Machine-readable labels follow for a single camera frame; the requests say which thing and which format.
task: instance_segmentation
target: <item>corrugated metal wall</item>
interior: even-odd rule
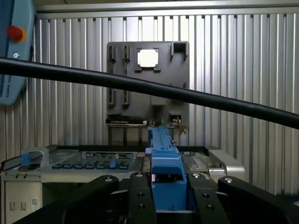
[[[35,34],[35,61],[99,71],[108,42],[189,41],[191,89],[299,113],[299,14],[59,16],[38,19]],[[29,79],[19,104],[0,107],[1,160],[34,145],[105,144],[105,105],[102,87]],[[221,147],[269,192],[298,192],[297,130],[193,105],[190,118],[191,145]]]

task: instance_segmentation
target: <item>gray plastic housing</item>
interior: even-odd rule
[[[110,42],[107,45],[107,72],[189,88],[188,42]],[[171,121],[170,114],[188,122],[189,105],[171,99],[107,89],[107,114],[139,116]]]

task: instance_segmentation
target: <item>row of blue buttons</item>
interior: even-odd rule
[[[100,165],[93,165],[93,164],[87,164],[87,165],[82,165],[82,164],[77,164],[75,166],[73,165],[70,165],[70,164],[65,164],[65,165],[62,165],[62,164],[55,164],[52,166],[53,169],[61,169],[61,168],[64,168],[64,169],[72,169],[72,168],[75,168],[75,169],[94,169],[94,168],[97,168],[97,169],[116,169],[117,168],[117,164],[118,162],[117,161],[111,161],[109,163],[109,167],[107,167],[107,163],[104,163],[104,164],[100,164]],[[128,164],[120,164],[119,169],[128,169]]]

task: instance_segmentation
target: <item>red emergency stop button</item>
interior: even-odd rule
[[[7,29],[7,35],[11,40],[19,42],[23,38],[23,31],[19,27],[9,26]]]

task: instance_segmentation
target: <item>black cable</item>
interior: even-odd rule
[[[299,115],[237,99],[221,97],[137,78],[118,76],[42,63],[26,62],[0,57],[0,73],[39,79],[104,86],[152,96],[180,100],[214,109],[238,113],[299,129]]]

